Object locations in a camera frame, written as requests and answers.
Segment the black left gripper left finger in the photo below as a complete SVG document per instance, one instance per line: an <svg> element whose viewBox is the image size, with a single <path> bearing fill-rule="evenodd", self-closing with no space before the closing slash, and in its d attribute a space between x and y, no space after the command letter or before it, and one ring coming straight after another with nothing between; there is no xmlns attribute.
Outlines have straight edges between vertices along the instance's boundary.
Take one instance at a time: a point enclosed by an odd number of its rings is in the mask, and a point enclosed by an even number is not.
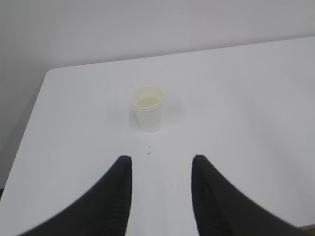
<svg viewBox="0 0 315 236"><path fill-rule="evenodd" d="M132 160L120 156L101 179L26 236L124 236L131 208Z"/></svg>

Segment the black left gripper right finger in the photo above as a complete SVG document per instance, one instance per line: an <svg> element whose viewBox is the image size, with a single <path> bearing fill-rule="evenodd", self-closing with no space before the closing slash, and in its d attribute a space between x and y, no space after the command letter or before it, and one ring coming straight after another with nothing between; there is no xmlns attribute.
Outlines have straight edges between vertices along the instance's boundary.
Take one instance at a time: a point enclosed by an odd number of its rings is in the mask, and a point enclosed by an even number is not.
<svg viewBox="0 0 315 236"><path fill-rule="evenodd" d="M203 155L192 160L191 196L201 236L306 236L234 187Z"/></svg>

